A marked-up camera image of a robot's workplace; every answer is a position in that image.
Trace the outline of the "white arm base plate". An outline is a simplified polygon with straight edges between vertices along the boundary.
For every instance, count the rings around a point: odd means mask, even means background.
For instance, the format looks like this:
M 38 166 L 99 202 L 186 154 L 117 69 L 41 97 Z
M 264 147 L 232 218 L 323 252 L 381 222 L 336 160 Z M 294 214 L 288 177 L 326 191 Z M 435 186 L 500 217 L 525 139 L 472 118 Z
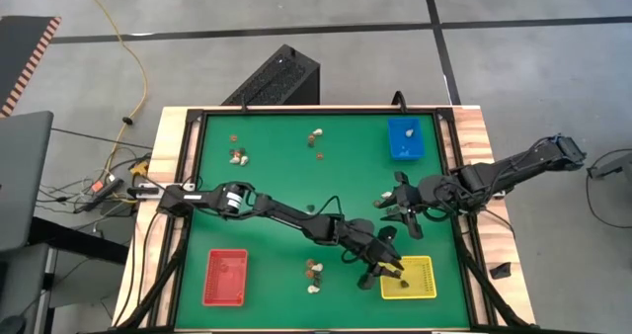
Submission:
M 134 196 L 139 200 L 160 199 L 163 193 L 161 188 L 150 183 L 140 184 L 134 191 Z

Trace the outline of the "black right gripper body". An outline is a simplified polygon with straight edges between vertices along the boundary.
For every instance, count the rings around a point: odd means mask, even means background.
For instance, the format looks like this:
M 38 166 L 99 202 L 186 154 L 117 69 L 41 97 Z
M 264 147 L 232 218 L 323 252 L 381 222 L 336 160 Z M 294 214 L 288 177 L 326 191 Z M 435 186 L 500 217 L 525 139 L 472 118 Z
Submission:
M 405 225 L 409 235 L 414 239 L 422 239 L 423 231 L 419 225 L 417 214 L 437 205 L 437 196 L 435 195 L 437 175 L 422 179 L 416 187 L 411 185 L 404 172 L 395 172 L 394 177 L 399 183 L 398 186 L 405 187 L 405 199 L 402 202 L 396 201 L 396 204 L 400 212 L 407 216 L 408 223 Z

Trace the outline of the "black computer tower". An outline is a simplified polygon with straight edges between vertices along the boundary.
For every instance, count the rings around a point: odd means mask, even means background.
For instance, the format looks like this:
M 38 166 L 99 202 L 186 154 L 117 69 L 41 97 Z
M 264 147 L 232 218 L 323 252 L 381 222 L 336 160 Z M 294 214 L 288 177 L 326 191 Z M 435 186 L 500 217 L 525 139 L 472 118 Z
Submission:
M 319 104 L 320 63 L 283 44 L 222 106 Z

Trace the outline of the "grey desk panel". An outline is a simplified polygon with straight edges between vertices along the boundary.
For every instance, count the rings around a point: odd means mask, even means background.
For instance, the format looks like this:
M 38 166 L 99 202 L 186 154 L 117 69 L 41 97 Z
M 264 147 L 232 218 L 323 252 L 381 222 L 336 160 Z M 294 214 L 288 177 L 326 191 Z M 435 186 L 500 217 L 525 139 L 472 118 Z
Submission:
M 50 111 L 0 120 L 0 252 L 27 243 L 52 121 Z

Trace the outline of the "black desk top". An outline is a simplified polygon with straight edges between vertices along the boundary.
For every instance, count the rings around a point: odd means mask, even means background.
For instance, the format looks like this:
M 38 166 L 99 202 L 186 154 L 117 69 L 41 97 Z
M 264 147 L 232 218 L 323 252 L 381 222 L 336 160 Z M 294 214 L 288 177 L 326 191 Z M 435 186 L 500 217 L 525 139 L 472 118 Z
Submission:
M 128 254 L 127 246 L 38 217 L 31 222 L 28 242 L 119 265 L 125 264 Z

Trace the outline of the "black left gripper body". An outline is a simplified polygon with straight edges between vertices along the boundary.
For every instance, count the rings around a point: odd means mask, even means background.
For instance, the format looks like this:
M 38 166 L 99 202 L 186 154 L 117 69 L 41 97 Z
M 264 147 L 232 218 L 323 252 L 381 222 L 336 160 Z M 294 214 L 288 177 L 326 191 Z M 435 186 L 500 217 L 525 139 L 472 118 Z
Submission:
M 397 270 L 394 267 L 379 262 L 385 254 L 398 255 L 393 240 L 397 234 L 394 226 L 385 226 L 374 234 L 374 225 L 366 219 L 345 221 L 342 225 L 340 245 L 345 249 L 341 260 L 345 264 L 362 261 L 366 265 L 365 272 L 357 281 L 357 286 L 364 291 L 371 290 L 381 268 Z

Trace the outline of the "blue plastic basket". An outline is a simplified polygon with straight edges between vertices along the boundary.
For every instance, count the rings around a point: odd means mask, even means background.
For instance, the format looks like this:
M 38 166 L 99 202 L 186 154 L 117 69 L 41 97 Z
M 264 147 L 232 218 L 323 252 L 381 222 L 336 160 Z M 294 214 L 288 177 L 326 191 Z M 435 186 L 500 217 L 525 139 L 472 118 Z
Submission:
M 405 132 L 413 129 L 412 137 Z M 387 121 L 390 154 L 393 160 L 413 161 L 425 156 L 425 146 L 419 118 L 391 118 Z

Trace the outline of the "black mat orange striped edge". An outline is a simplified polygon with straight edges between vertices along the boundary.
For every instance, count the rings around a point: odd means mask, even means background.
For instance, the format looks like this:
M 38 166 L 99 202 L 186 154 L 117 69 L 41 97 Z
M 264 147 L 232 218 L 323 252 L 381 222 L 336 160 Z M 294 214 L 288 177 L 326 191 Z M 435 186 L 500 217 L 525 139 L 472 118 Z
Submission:
M 61 21 L 60 17 L 0 17 L 0 119 L 13 114 Z

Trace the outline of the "red plastic basket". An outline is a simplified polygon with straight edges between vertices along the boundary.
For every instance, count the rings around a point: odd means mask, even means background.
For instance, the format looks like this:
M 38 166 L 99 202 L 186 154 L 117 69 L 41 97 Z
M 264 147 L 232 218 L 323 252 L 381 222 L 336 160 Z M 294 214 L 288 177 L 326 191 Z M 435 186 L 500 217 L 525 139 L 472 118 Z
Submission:
M 231 270 L 223 273 L 220 265 Z M 242 306 L 245 302 L 248 252 L 245 249 L 211 249 L 203 283 L 204 306 Z

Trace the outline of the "black power strip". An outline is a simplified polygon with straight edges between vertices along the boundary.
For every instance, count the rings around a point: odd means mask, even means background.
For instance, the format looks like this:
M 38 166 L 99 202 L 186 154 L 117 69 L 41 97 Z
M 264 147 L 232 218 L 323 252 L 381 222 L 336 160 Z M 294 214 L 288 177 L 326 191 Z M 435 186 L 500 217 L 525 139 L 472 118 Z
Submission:
M 80 206 L 74 211 L 74 213 L 81 213 L 84 211 L 91 211 L 100 205 L 102 202 L 110 198 L 121 186 L 123 185 L 123 179 L 113 178 L 109 183 L 104 184 L 91 199 Z

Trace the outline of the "yellow plastic basket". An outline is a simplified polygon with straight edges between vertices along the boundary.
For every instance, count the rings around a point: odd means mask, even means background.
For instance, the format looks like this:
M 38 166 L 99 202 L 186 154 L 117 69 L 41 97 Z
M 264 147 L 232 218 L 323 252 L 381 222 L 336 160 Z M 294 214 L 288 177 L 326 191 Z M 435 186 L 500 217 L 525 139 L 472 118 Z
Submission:
M 437 296 L 433 262 L 430 256 L 404 256 L 400 279 L 382 277 L 380 294 L 385 300 L 434 299 Z M 402 289 L 400 281 L 410 286 Z

